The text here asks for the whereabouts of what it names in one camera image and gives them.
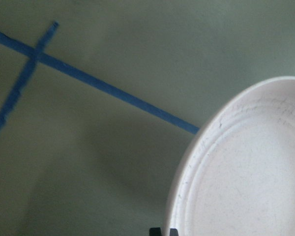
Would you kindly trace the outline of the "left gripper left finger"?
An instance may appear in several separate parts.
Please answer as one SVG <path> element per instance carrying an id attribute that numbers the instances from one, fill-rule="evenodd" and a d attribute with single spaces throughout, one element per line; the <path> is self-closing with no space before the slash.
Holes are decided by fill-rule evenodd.
<path id="1" fill-rule="evenodd" d="M 161 236 L 161 228 L 150 228 L 149 229 L 149 236 Z"/>

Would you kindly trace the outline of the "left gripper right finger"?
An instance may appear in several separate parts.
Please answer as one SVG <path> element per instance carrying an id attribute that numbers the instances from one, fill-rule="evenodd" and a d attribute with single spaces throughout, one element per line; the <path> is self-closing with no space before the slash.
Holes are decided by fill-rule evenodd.
<path id="1" fill-rule="evenodd" d="M 178 236 L 178 230 L 176 228 L 170 228 L 169 236 Z"/>

